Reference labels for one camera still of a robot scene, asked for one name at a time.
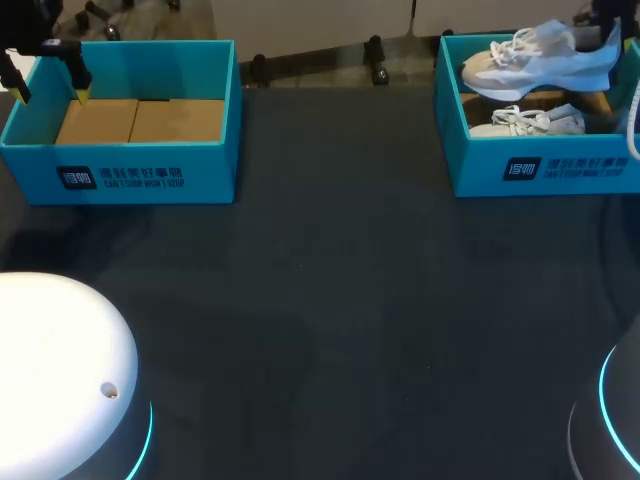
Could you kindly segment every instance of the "blue led light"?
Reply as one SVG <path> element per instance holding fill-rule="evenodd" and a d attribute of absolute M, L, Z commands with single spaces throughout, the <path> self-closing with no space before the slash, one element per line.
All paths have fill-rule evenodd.
<path fill-rule="evenodd" d="M 635 469 L 636 472 L 640 473 L 640 465 L 638 465 L 638 462 L 636 462 L 633 459 L 633 457 L 627 451 L 627 449 L 624 448 L 624 445 L 622 445 L 620 438 L 618 438 L 618 434 L 613 429 L 613 425 L 611 425 L 611 420 L 609 420 L 609 415 L 607 414 L 607 408 L 604 405 L 604 371 L 607 369 L 607 363 L 609 363 L 609 358 L 611 358 L 611 354 L 615 349 L 616 347 L 613 347 L 613 349 L 609 352 L 609 355 L 607 355 L 607 358 L 604 361 L 604 364 L 602 365 L 602 370 L 600 370 L 600 381 L 598 382 L 598 393 L 600 395 L 600 409 L 602 410 L 604 423 L 607 424 L 607 428 L 609 429 L 609 433 L 611 434 L 613 441 L 618 446 L 618 449 L 622 452 L 622 455 L 624 455 L 624 458 L 627 459 L 627 461 L 631 464 L 631 466 Z"/>
<path fill-rule="evenodd" d="M 125 478 L 124 480 L 131 480 L 133 476 L 138 472 L 140 465 L 142 465 L 142 460 L 144 459 L 144 456 L 147 454 L 147 449 L 149 448 L 149 443 L 151 442 L 152 429 L 153 429 L 153 407 L 151 406 L 151 403 L 149 403 L 149 431 L 147 432 L 147 439 L 144 442 L 144 448 L 142 449 L 140 458 L 138 458 L 138 461 L 134 465 L 133 470 L 131 470 L 131 473 L 127 475 L 127 478 Z"/>

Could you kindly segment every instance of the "shoe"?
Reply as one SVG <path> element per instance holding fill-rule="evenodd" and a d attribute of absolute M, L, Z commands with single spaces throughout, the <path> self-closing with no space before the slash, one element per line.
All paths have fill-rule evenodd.
<path fill-rule="evenodd" d="M 574 92 L 609 89 L 609 71 L 620 55 L 620 24 L 602 45 L 599 27 L 569 27 L 551 20 L 519 30 L 507 42 L 491 42 L 462 69 L 462 80 L 480 95 L 515 102 L 536 87 Z"/>
<path fill-rule="evenodd" d="M 526 137 L 540 135 L 583 135 L 585 122 L 582 113 L 571 105 L 563 105 L 548 112 L 527 110 L 516 105 L 496 110 L 490 125 L 469 129 L 472 138 Z"/>

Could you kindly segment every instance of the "white cable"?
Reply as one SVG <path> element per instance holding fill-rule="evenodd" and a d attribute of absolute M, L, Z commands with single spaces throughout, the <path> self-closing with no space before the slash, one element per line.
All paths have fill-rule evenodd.
<path fill-rule="evenodd" d="M 629 108 L 629 121 L 627 123 L 627 147 L 631 156 L 640 161 L 640 152 L 636 148 L 636 114 L 638 113 L 638 103 L 640 103 L 640 81 L 636 85 L 636 93 L 633 95 L 631 107 Z"/>

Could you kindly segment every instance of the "small hole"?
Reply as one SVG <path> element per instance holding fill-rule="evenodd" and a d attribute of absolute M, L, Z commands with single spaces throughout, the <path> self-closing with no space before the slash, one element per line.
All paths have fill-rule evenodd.
<path fill-rule="evenodd" d="M 111 382 L 105 382 L 100 387 L 100 391 L 107 398 L 116 398 L 118 396 L 118 389 Z"/>

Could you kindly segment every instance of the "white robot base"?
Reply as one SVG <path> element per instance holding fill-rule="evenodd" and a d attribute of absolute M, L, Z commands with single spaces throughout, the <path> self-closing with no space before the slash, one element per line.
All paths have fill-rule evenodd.
<path fill-rule="evenodd" d="M 578 397 L 567 446 L 578 480 L 640 478 L 640 321 L 604 360 Z"/>
<path fill-rule="evenodd" d="M 122 315 L 74 280 L 0 274 L 0 480 L 146 480 L 153 409 Z"/>

